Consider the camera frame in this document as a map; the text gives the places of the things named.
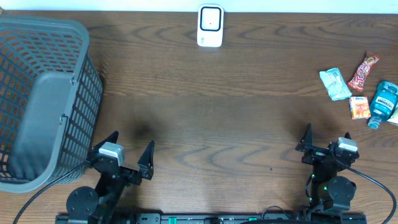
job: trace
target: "laundry basket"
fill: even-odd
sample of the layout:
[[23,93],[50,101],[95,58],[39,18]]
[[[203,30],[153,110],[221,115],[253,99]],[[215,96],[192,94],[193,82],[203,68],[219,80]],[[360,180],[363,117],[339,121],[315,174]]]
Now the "laundry basket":
[[103,91],[88,44],[75,21],[0,16],[0,190],[34,190],[86,159]]

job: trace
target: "wooden tabletop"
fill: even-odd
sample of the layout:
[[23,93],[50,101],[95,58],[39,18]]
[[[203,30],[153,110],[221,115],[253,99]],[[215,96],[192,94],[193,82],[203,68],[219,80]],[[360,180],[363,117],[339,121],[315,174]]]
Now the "wooden tabletop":
[[[348,100],[331,101],[319,71],[338,67],[346,81],[366,50],[382,59],[364,92],[381,80],[398,83],[398,17],[359,14],[226,13],[223,45],[197,46],[197,13],[38,12],[18,15],[74,19],[90,32],[90,54],[105,77],[94,143],[114,130],[125,166],[154,139],[154,178],[127,188],[119,206],[164,213],[260,213],[308,205],[311,166],[294,150],[307,123],[326,147],[349,131],[359,147],[353,168],[398,195],[398,126],[351,120]],[[381,223],[392,202],[383,189],[345,170],[357,185],[351,211]],[[69,193],[94,187],[88,170],[69,185],[43,193],[21,223],[54,223]],[[34,194],[0,193],[0,223],[10,223]],[[398,223],[394,218],[391,223]]]

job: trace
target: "white backdrop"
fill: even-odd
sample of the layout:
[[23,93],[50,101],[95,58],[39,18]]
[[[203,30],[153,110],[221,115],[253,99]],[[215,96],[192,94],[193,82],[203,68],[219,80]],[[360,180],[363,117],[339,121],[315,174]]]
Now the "white backdrop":
[[0,0],[3,9],[197,12],[214,3],[226,12],[398,14],[398,0]]

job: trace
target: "snack wrapper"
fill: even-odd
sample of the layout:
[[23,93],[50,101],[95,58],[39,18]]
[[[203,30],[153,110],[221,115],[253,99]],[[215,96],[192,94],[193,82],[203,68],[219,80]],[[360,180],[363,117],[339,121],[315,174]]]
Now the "snack wrapper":
[[319,76],[328,90],[331,100],[343,100],[353,95],[344,82],[338,68],[331,68],[325,72],[320,72]]
[[356,70],[354,77],[351,81],[347,84],[349,87],[354,88],[358,91],[363,91],[363,85],[365,83],[366,77],[371,72],[373,65],[379,61],[380,56],[372,53],[366,52],[365,59],[363,60],[362,64]]
[[353,119],[370,118],[371,110],[366,96],[353,96],[349,99],[349,109]]
[[387,120],[387,122],[394,124],[394,125],[398,125],[398,107],[396,106],[396,110],[393,112],[393,114],[391,115],[390,119]]

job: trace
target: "listerine bottle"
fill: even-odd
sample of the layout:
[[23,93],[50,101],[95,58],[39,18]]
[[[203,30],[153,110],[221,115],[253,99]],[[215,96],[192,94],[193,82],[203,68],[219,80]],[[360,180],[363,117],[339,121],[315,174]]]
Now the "listerine bottle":
[[380,82],[376,95],[370,106],[371,119],[368,126],[372,129],[379,128],[382,121],[387,121],[398,101],[398,86],[388,82]]

